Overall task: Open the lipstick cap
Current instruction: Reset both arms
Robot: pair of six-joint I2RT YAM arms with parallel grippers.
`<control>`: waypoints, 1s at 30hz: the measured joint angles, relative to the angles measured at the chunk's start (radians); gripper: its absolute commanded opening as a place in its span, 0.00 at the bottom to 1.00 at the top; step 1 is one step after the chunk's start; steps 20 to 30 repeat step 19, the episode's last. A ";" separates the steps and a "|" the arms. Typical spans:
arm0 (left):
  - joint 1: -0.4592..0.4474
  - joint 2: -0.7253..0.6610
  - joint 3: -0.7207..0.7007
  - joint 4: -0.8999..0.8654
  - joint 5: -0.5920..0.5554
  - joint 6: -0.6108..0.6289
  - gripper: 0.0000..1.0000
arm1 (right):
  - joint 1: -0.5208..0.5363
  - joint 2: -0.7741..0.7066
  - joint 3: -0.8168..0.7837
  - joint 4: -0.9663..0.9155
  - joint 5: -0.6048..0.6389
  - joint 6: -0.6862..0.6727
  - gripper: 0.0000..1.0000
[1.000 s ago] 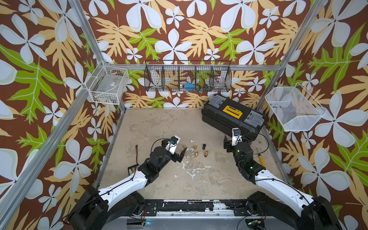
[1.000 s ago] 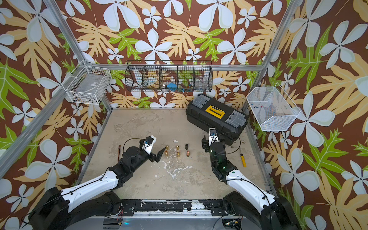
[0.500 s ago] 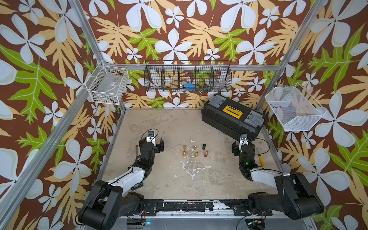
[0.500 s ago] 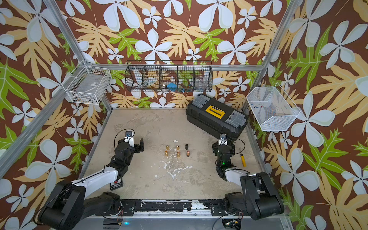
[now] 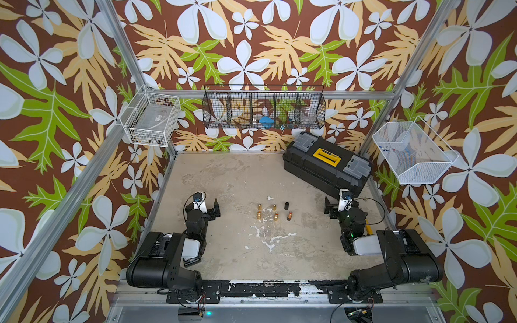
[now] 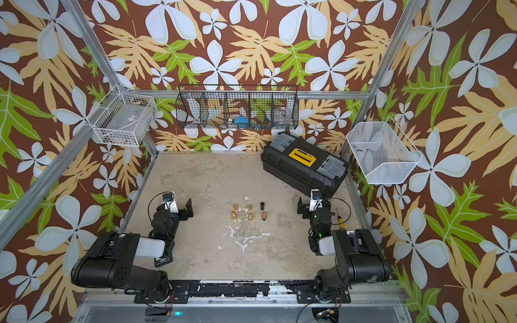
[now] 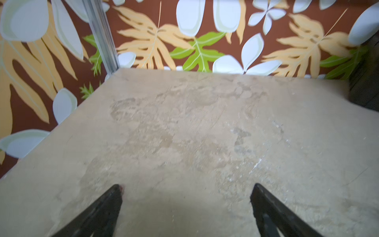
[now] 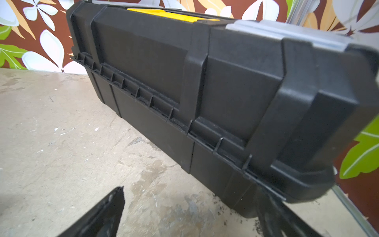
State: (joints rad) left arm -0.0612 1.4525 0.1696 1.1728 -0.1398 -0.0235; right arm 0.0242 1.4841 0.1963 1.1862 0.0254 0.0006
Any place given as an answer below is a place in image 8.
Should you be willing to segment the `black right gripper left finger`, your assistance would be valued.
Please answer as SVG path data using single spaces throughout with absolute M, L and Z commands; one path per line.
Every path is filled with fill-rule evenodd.
M 115 237 L 124 205 L 123 187 L 116 187 L 59 236 Z

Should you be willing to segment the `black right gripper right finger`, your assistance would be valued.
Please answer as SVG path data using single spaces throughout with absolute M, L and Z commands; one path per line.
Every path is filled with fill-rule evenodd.
M 256 208 L 264 237 L 322 237 L 281 200 L 259 188 Z

